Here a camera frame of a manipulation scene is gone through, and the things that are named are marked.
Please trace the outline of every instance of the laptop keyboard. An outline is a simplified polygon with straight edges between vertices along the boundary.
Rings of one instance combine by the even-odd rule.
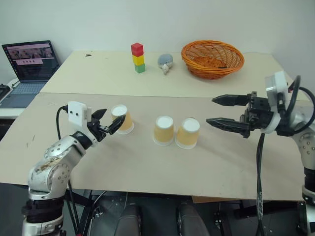
[[[14,88],[14,90],[11,92],[11,94],[37,94],[39,91],[44,87],[44,83],[20,83],[17,87]]]

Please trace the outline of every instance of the red block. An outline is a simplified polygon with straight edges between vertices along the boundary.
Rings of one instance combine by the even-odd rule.
[[[132,44],[131,52],[136,57],[142,56],[143,55],[143,45],[140,43]]]

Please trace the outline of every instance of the laptop screen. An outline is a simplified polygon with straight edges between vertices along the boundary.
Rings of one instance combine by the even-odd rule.
[[[6,44],[2,47],[22,82],[48,81],[59,68],[50,41]]]

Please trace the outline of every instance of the laptop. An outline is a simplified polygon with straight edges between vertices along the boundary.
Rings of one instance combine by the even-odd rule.
[[[50,41],[2,45],[19,84],[0,103],[1,108],[26,108],[58,70]]]

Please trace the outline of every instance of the yellow paper cup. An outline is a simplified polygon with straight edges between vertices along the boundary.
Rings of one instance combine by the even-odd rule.
[[[194,118],[187,118],[182,122],[182,126],[179,127],[176,137],[177,146],[184,149],[192,149],[197,144],[199,136],[200,124]]]
[[[119,104],[119,105],[114,106],[111,110],[111,114],[112,114],[113,120],[119,116],[123,116],[123,115],[126,116],[122,126],[116,131],[117,133],[128,134],[133,130],[134,124],[132,122],[128,108],[125,105]]]
[[[174,140],[173,119],[169,116],[159,116],[154,126],[153,140],[161,146],[170,145]]]

